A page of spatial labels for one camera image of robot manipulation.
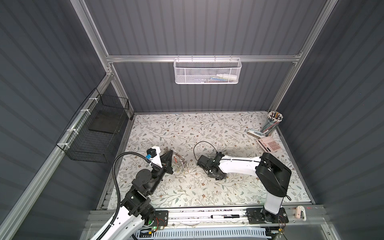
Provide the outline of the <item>pink calculator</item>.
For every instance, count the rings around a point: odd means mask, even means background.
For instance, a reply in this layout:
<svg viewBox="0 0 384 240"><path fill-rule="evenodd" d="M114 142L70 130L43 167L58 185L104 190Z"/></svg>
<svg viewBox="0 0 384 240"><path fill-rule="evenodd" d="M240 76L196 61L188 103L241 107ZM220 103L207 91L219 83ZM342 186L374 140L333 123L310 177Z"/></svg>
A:
<svg viewBox="0 0 384 240"><path fill-rule="evenodd" d="M281 146L271 136L260 138L257 143L266 153L275 153L281 149Z"/></svg>

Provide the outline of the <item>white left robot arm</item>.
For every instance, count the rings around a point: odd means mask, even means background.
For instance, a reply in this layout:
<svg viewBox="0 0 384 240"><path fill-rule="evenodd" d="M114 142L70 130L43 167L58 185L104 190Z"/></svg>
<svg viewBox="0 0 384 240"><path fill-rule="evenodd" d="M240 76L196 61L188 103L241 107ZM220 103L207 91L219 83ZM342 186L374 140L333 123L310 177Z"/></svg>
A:
<svg viewBox="0 0 384 240"><path fill-rule="evenodd" d="M121 198L116 166L118 160L127 155L145 160L152 167L152 170L140 170L132 181L130 190L124 198ZM139 229L151 227L155 220L156 211L151 205L149 196L155 192L165 174L172 175L174 173L173 158L173 150L161 154L161 150L157 146L148 149L146 156L136 152L124 152L115 158L112 170L118 206L114 215L92 237L93 240L136 240L136 232Z"/></svg>

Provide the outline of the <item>black marker pen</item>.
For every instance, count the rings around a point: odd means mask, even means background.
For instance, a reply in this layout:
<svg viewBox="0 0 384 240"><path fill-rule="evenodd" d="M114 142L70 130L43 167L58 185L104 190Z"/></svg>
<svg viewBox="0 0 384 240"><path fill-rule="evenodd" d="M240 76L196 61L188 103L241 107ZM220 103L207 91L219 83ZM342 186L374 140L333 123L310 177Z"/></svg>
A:
<svg viewBox="0 0 384 240"><path fill-rule="evenodd" d="M211 219L239 219L240 215L211 215Z"/></svg>

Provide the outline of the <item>white glue bottle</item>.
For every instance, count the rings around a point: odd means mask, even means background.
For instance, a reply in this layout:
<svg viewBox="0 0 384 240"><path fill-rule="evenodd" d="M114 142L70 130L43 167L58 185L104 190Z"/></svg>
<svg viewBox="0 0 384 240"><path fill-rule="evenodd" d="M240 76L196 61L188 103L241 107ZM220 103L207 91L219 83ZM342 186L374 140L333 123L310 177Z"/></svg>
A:
<svg viewBox="0 0 384 240"><path fill-rule="evenodd" d="M238 80L237 75L231 75L231 74L217 74L217 78L223 79L225 81L229 82L236 82Z"/></svg>

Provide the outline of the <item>white blue stapler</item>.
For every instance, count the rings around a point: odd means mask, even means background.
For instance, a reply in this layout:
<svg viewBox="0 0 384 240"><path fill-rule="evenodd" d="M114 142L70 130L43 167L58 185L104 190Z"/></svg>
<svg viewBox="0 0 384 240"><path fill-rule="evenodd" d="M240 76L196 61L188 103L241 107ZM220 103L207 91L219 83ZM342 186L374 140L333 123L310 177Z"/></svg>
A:
<svg viewBox="0 0 384 240"><path fill-rule="evenodd" d="M262 132L254 130L254 129L248 130L247 134L250 135L250 136L253 136L253 137L257 138L257 139L260 139L260 138L264 137Z"/></svg>

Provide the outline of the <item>clear pencil cup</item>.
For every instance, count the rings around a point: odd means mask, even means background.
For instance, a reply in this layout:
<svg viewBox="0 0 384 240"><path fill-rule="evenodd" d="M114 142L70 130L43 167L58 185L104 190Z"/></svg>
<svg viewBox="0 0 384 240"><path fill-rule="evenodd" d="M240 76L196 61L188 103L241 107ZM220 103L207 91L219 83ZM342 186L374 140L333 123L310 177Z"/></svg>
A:
<svg viewBox="0 0 384 240"><path fill-rule="evenodd" d="M277 111L271 111L267 115L267 121L264 126L261 128L261 133L263 136L269 136L272 131L278 126L278 124L283 120L283 115Z"/></svg>

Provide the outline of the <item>large metal keyring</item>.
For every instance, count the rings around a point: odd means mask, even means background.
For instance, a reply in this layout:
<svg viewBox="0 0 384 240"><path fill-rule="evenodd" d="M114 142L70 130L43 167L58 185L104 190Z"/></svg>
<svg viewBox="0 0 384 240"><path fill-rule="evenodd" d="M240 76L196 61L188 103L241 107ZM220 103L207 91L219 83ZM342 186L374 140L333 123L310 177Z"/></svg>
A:
<svg viewBox="0 0 384 240"><path fill-rule="evenodd" d="M174 169L174 172L176 173L188 173L189 172L189 164L188 161L179 154L176 150L170 149L168 147L164 148L165 152L168 152L169 150L173 151L173 156L172 156L172 166Z"/></svg>

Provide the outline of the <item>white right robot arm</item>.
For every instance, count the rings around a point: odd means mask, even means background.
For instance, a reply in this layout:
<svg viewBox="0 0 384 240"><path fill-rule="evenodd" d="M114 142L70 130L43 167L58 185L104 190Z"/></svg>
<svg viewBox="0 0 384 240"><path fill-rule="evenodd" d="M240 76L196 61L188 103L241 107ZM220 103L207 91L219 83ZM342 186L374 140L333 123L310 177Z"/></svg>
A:
<svg viewBox="0 0 384 240"><path fill-rule="evenodd" d="M214 158L200 156L197 166L217 181L224 180L229 173L249 175L261 181L267 191L266 200L262 208L246 211L250 224L289 222L282 203L288 196L292 171L274 155L263 153L260 157L240 158L217 152Z"/></svg>

